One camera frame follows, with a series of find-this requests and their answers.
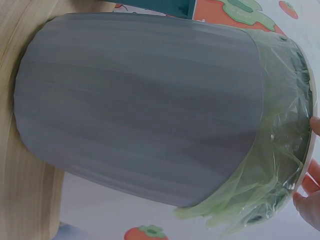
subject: trash can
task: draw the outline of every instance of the trash can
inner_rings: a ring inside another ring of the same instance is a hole
[[[73,13],[29,44],[14,114],[41,160],[233,231],[269,219],[299,184],[313,89],[302,51],[274,32]]]

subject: wooden table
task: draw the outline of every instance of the wooden table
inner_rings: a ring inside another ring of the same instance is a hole
[[[0,240],[50,240],[59,227],[64,172],[26,150],[13,116],[23,52],[54,16],[111,12],[114,6],[97,0],[0,0]]]

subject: finger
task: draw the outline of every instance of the finger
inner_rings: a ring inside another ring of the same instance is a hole
[[[308,173],[315,180],[315,182],[320,184],[320,165],[312,159],[310,166],[308,168]]]
[[[316,116],[311,117],[310,127],[315,132],[315,134],[320,135],[320,118]]]
[[[305,204],[306,198],[302,196],[300,193],[295,192],[293,194],[293,204],[298,212],[303,208]]]
[[[303,190],[308,194],[313,194],[317,191],[320,191],[320,187],[318,186],[318,184],[315,183],[315,181],[309,177],[308,175],[306,175],[302,181],[302,187]]]

